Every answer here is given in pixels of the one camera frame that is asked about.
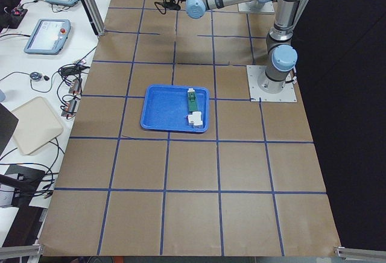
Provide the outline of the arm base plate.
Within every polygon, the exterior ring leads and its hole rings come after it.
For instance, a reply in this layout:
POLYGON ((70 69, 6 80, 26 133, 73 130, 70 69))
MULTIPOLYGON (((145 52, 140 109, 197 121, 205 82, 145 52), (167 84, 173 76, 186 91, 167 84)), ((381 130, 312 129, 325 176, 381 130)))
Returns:
POLYGON ((274 15, 275 10, 273 3, 268 2, 258 2, 258 1, 249 1, 242 2, 238 4, 238 11, 240 13, 252 13, 252 14, 267 14, 274 15))
POLYGON ((291 75, 283 81, 272 81, 264 65, 247 65, 247 79, 252 102, 296 103, 297 98, 291 75))

